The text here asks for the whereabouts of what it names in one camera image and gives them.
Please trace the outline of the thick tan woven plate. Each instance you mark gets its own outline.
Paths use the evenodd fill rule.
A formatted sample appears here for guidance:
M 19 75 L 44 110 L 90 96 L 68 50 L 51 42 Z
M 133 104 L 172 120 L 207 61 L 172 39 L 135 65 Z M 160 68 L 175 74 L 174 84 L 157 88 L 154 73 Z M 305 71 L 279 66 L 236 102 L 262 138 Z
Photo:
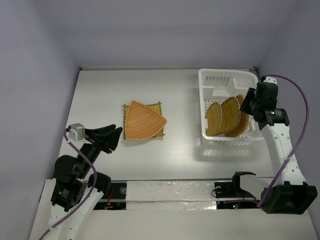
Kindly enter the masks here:
M 228 138 L 237 138 L 245 132 L 245 130 L 248 127 L 248 124 L 249 124 L 249 115 L 244 113 L 243 111 L 240 111 L 240 120 L 237 126 L 231 131 L 225 133 L 224 136 Z

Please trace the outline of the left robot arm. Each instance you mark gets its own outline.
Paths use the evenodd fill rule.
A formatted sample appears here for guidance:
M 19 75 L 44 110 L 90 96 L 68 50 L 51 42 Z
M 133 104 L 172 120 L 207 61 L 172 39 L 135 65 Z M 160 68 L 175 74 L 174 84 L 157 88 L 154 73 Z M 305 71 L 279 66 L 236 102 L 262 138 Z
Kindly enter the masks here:
M 111 177 L 94 167 L 100 153 L 116 150 L 122 127 L 111 124 L 87 129 L 80 123 L 63 131 L 65 142 L 77 156 L 62 155 L 54 164 L 48 229 L 41 240 L 75 240 L 97 203 L 114 195 Z

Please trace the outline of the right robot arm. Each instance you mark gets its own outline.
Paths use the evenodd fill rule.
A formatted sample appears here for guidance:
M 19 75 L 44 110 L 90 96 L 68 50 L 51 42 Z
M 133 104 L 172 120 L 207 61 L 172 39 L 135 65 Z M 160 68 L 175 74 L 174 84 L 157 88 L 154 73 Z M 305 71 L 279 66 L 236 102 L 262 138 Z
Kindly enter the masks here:
M 303 214 L 318 196 L 309 185 L 295 158 L 296 147 L 290 138 L 290 121 L 283 108 L 277 108 L 278 85 L 258 82 L 249 88 L 241 111 L 253 116 L 266 142 L 272 169 L 271 183 L 261 191 L 256 203 L 267 214 Z

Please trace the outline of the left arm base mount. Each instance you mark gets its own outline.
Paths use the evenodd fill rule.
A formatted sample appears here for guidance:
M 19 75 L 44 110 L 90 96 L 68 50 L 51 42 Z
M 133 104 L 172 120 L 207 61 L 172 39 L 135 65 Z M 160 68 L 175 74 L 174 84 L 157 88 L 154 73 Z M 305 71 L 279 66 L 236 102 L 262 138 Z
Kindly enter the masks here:
M 127 182 L 112 181 L 108 196 L 103 196 L 93 208 L 94 210 L 125 210 L 127 201 Z

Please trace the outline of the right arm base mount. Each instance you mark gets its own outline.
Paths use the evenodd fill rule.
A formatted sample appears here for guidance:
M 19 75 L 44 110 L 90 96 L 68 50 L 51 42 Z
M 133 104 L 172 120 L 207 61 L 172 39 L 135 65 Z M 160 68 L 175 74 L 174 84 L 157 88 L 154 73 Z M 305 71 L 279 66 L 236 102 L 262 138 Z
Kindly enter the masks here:
M 216 199 L 218 210 L 257 209 L 259 200 L 246 190 L 235 186 L 231 181 L 214 183 L 211 196 Z

